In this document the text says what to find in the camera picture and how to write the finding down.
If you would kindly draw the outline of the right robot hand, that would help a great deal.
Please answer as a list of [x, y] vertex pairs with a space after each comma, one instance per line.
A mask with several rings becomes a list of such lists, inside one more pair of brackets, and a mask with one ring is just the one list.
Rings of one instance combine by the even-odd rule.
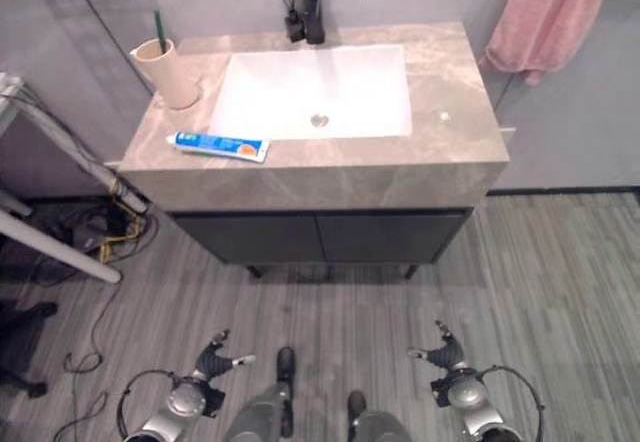
[[436, 320], [435, 325], [440, 332], [443, 345], [436, 349], [410, 347], [407, 349], [407, 355], [410, 358], [429, 362], [448, 373], [467, 368], [464, 349], [458, 339], [444, 322]]

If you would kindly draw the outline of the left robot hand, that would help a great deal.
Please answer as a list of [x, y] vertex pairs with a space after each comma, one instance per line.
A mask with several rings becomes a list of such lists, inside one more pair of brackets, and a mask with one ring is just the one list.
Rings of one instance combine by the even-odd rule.
[[211, 342], [199, 354], [192, 376], [210, 382], [212, 379], [225, 374], [237, 367], [247, 366], [256, 361], [254, 354], [225, 357], [218, 354], [224, 342], [229, 338], [230, 330], [224, 329], [216, 333]]

